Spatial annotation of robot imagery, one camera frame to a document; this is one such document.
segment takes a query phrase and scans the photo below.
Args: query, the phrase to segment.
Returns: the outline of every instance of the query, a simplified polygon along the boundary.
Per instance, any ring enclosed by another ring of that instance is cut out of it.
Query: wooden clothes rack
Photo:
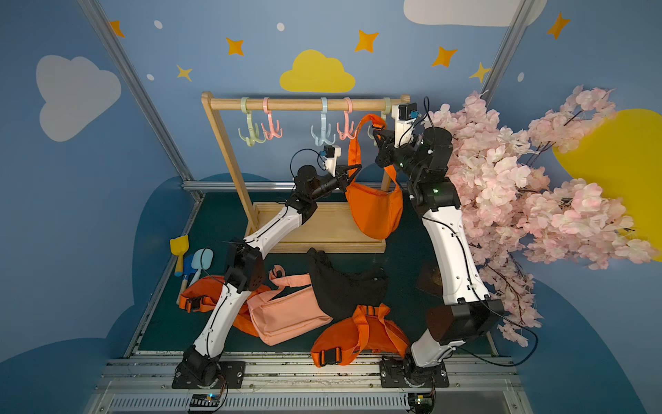
[[[409,101],[409,95],[401,95],[400,99],[392,99],[391,105],[409,103]],[[202,102],[248,218],[246,235],[249,235],[274,218],[282,205],[276,202],[252,203],[248,195],[246,183],[230,143],[230,137],[219,113],[219,111],[241,111],[241,99],[218,99],[214,98],[211,92],[203,92]],[[249,99],[246,101],[246,108],[250,111],[262,111],[262,103],[262,99]],[[352,99],[352,106],[354,111],[381,112],[387,109],[384,99]],[[269,99],[267,109],[272,111],[321,111],[322,100]],[[348,111],[349,107],[345,99],[328,99],[328,110]],[[381,189],[388,191],[390,184],[389,176],[384,173]],[[271,252],[305,253],[310,247],[329,253],[384,253],[386,242],[364,235],[354,223],[350,207],[346,202],[319,202],[312,218],[288,234]]]

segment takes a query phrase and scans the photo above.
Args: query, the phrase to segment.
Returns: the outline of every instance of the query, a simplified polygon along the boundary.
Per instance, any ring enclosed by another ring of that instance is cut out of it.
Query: black buckle
[[[339,346],[320,352],[320,366],[336,365],[341,361],[342,349]]]
[[[202,301],[203,301],[203,296],[194,297],[193,299],[186,299],[186,302],[191,304],[191,312],[199,311]]]

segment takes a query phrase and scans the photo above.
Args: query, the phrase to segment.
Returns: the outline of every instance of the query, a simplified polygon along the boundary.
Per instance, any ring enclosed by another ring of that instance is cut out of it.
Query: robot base
[[[410,354],[404,360],[382,358],[379,362],[382,388],[430,388],[433,378],[435,388],[448,388],[448,375],[443,362],[437,366],[419,368]]]
[[[243,361],[219,361],[218,357],[209,359],[191,346],[184,352],[184,359],[175,369],[172,388],[241,388],[245,369],[246,363]]]

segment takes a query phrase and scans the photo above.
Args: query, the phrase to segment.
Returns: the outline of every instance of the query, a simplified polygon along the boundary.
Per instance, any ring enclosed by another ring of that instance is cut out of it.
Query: blue toy shovel
[[[191,266],[194,269],[197,269],[197,272],[195,272],[195,276],[193,276],[193,279],[191,280],[191,285],[198,281],[200,278],[200,273],[203,269],[209,269],[209,266],[211,266],[211,260],[213,258],[214,252],[210,248],[202,248],[195,252]]]

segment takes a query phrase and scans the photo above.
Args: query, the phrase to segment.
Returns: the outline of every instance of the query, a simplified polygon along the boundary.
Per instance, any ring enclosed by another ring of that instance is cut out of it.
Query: wooden rack base
[[[282,204],[253,203],[262,227],[283,208]],[[250,225],[246,236],[252,233]],[[352,218],[345,202],[318,202],[317,210],[303,226],[288,234],[271,253],[305,253],[309,248],[327,253],[384,253],[385,240],[375,240],[363,234]]]

